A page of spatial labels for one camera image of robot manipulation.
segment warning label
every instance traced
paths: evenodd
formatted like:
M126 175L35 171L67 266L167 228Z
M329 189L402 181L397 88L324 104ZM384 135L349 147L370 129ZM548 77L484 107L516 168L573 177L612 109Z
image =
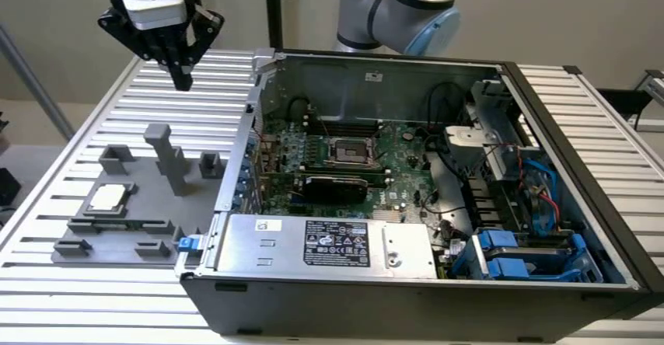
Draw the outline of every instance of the warning label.
M305 263L313 266L369 267L366 223L308 221Z

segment metal table surface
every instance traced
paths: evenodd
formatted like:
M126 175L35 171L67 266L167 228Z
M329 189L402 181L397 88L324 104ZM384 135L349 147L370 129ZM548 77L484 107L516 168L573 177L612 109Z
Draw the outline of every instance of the metal table surface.
M54 241L63 236L67 218L76 213L101 173L97 159L103 147L123 143L134 155L154 156L142 133L150 122L161 121L171 124L171 141L183 147L187 157L198 157L201 150L214 150L226 156L253 86L251 70L253 53L209 51L194 72L193 91L185 93L173 90L169 75L158 70L155 63L134 60L129 65L10 224L0 230L0 343L293 342L293 339L265 337L222 338L210 331L170 268L56 267L51 263ZM610 118L607 106L584 86L585 81L556 67L523 66L523 70L575 147L589 160L592 172L603 176L616 206L623 206L623 197L643 196L650 199L648 206L654 202L659 213L664 208L664 202L659 201L664 184L643 187L631 182L642 175L652 175L648 170L655 170L650 165L652 157L642 155L646 148L630 148L639 137L619 131L620 138L611 129L596 131L607 135L587 136L596 130L594 126L615 126L616 122ZM632 204L624 206L624 211L635 211ZM628 223L642 235L639 238L656 263L663 265L662 215L630 214ZM340 339L300 342L392 343ZM595 322L560 341L565 345L655 343L664 343L664 308L655 308L630 321Z

